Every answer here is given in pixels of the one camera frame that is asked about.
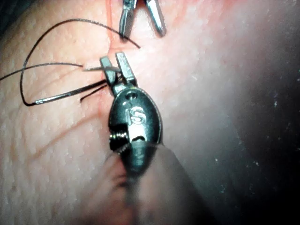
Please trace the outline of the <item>left arm needle driver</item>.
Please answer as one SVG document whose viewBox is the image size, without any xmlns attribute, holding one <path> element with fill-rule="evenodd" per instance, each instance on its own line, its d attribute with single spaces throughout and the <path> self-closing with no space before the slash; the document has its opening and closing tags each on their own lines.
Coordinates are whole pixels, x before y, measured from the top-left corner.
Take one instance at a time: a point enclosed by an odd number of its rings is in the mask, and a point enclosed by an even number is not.
<svg viewBox="0 0 300 225">
<path fill-rule="evenodd" d="M 146 91 L 135 86 L 115 93 L 108 127 L 113 151 L 139 140 L 162 142 L 163 123 L 158 107 Z"/>
</svg>

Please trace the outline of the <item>left arm needle driver jaw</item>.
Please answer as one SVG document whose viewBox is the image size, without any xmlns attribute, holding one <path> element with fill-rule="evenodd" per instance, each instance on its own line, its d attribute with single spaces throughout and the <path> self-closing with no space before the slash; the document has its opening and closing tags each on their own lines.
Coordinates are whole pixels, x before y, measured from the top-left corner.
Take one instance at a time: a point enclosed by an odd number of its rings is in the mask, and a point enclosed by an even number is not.
<svg viewBox="0 0 300 225">
<path fill-rule="evenodd" d="M 116 55 L 116 60 L 117 60 L 119 69 L 121 70 L 123 80 L 125 81 L 125 84 L 131 84 L 133 86 L 137 86 L 136 77 L 132 71 L 132 68 L 131 68 L 127 58 L 126 58 L 125 53 L 117 52 L 115 55 Z"/>
<path fill-rule="evenodd" d="M 101 67 L 112 68 L 113 65 L 107 56 L 100 58 Z M 117 84 L 117 72 L 113 70 L 105 70 L 105 77 L 109 87 L 114 90 Z"/>
</svg>

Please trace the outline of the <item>right arm needle driver jaw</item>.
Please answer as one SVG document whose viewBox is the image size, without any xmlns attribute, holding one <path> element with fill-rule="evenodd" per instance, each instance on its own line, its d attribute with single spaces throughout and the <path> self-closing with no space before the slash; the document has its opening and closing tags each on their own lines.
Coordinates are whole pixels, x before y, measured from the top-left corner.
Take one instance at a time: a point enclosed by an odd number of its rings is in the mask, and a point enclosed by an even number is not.
<svg viewBox="0 0 300 225">
<path fill-rule="evenodd" d="M 164 16 L 158 0 L 145 0 L 144 2 L 157 33 L 161 37 L 164 37 L 166 35 L 166 27 Z"/>
<path fill-rule="evenodd" d="M 123 0 L 122 13 L 119 23 L 119 33 L 121 38 L 129 38 L 133 27 L 137 0 Z"/>
</svg>

